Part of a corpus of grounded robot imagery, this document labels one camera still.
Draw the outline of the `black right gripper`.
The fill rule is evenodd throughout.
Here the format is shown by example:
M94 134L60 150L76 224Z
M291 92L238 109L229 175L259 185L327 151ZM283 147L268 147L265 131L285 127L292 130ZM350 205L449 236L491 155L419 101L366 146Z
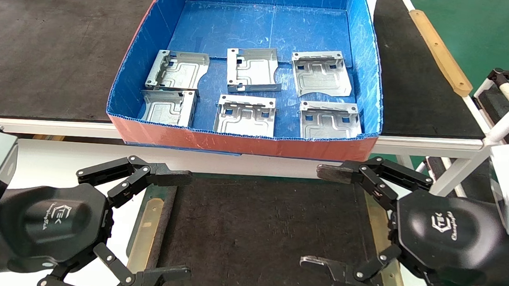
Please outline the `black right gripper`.
M426 286L445 286L441 279L463 286L509 286L509 235L495 204L434 196L427 192L432 178L379 156L320 164L316 173L324 181L359 184L383 209L397 211L400 245L357 267L315 256L302 256L301 267L323 272L341 286L377 286L372 280L395 261L418 272ZM385 181L412 193L398 200Z

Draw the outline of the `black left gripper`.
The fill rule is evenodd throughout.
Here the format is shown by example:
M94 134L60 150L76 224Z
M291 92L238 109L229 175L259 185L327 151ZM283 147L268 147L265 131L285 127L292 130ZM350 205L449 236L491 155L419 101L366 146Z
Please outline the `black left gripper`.
M37 286L74 286L64 282L71 271L90 263L94 254L119 280L116 286L163 286L191 278L188 266L158 267L131 273L104 242L119 208L151 185L187 186L193 173L170 170L138 156L114 159L77 171L73 188L9 189L0 201L0 272L34 273L55 268ZM121 180L107 192L94 188Z

